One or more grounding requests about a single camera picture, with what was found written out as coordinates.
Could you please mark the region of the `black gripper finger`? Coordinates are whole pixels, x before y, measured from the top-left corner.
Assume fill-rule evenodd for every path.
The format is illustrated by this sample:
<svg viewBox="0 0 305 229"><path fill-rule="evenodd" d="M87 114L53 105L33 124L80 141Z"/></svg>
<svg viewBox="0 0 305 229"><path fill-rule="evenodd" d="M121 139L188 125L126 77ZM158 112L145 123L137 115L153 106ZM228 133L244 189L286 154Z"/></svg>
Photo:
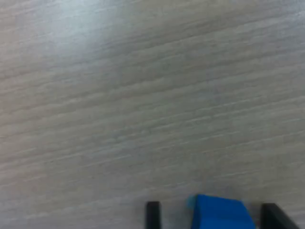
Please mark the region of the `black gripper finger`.
<svg viewBox="0 0 305 229"><path fill-rule="evenodd" d="M263 203L260 213L260 229L300 229L275 203Z"/></svg>
<svg viewBox="0 0 305 229"><path fill-rule="evenodd" d="M161 229L161 204L159 201L146 203L145 229Z"/></svg>

